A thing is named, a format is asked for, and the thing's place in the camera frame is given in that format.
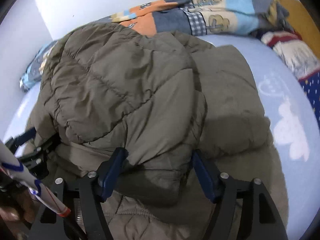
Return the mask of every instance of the white pole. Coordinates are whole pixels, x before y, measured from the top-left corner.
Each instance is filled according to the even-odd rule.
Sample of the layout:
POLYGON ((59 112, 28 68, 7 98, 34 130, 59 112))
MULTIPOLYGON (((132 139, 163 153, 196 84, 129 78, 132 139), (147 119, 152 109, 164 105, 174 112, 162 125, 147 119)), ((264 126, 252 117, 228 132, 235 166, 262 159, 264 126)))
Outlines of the white pole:
POLYGON ((42 182, 30 174, 10 150, 0 141, 0 170, 10 178, 27 186, 39 201, 61 217, 67 217, 70 209, 63 204, 42 182))

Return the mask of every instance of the orange fabric patch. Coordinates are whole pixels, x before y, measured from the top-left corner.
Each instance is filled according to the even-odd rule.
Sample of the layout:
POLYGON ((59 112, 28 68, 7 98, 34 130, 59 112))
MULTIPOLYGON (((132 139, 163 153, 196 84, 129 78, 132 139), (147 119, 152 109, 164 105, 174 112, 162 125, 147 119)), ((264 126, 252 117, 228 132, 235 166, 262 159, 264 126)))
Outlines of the orange fabric patch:
POLYGON ((140 5, 129 9, 130 13, 135 13, 137 17, 146 15, 150 12, 163 11, 172 9, 178 6, 177 2, 165 2, 164 0, 158 0, 150 3, 143 9, 140 9, 140 5))
POLYGON ((129 27, 129 25, 133 25, 132 29, 136 32, 147 35, 153 36, 157 33, 155 21, 153 19, 152 13, 148 13, 144 16, 140 16, 138 18, 124 21, 120 23, 125 27, 129 27))
MULTIPOLYGON (((151 5, 155 5, 155 4, 159 4, 159 3, 165 3, 165 1, 164 1, 164 0, 158 0, 158 1, 151 2, 150 4, 151 4, 151 5)), ((135 6, 135 7, 130 8, 130 9, 129 9, 129 12, 130 12, 130 13, 136 13, 136 12, 140 11, 140 6, 141 6, 141 5, 138 5, 138 6, 135 6)))

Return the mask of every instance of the light blue fabric patch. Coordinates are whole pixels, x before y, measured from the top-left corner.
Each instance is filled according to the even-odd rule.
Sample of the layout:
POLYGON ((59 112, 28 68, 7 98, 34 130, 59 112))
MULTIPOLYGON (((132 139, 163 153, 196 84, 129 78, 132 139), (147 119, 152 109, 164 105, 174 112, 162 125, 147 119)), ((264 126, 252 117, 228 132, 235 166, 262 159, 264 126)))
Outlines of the light blue fabric patch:
POLYGON ((129 14, 129 19, 135 19, 137 15, 135 13, 129 14))
POLYGON ((248 35, 259 26, 259 19, 255 15, 246 15, 242 13, 234 13, 237 17, 237 29, 235 34, 248 35))
POLYGON ((41 49, 38 51, 38 53, 36 54, 36 57, 38 57, 42 52, 44 52, 44 50, 51 44, 48 43, 48 44, 45 44, 44 46, 41 47, 41 49))
POLYGON ((254 14, 252 0, 226 0, 226 9, 245 14, 254 14))
POLYGON ((124 15, 124 16, 127 16, 127 15, 129 15, 129 14, 130 14, 129 9, 123 11, 123 15, 124 15))

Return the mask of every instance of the mattress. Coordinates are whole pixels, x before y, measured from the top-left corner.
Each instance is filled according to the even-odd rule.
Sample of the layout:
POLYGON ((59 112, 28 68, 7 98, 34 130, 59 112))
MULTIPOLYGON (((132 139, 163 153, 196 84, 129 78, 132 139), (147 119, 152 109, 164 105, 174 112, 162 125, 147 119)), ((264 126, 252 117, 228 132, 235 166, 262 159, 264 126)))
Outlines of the mattress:
MULTIPOLYGON (((320 133, 310 103, 281 59, 259 40, 230 35, 206 35, 215 46, 232 44, 247 60, 257 84, 279 152, 289 198, 287 234, 299 239, 320 207, 320 133)), ((36 103, 40 84, 23 98, 5 134, 23 133, 36 103)))

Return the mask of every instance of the metal screw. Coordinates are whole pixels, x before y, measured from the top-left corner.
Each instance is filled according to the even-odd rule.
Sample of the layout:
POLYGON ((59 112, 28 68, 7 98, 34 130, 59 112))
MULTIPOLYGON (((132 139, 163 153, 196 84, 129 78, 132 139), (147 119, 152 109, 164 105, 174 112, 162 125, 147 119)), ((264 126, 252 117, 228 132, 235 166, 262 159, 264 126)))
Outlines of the metal screw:
POLYGON ((227 179, 227 178, 229 178, 229 174, 226 173, 226 172, 222 172, 222 173, 220 174, 220 177, 223 178, 223 179, 227 179))
POLYGON ((262 183, 261 179, 258 179, 258 178, 255 178, 255 179, 253 180, 253 182, 254 182, 255 184, 258 184, 258 185, 260 185, 260 184, 262 183))
POLYGON ((97 173, 96 173, 95 171, 90 171, 90 172, 88 173, 88 177, 89 177, 89 178, 94 178, 96 175, 97 175, 97 173))
POLYGON ((56 182, 56 184, 61 184, 63 182, 63 179, 62 178, 57 178, 55 182, 56 182))

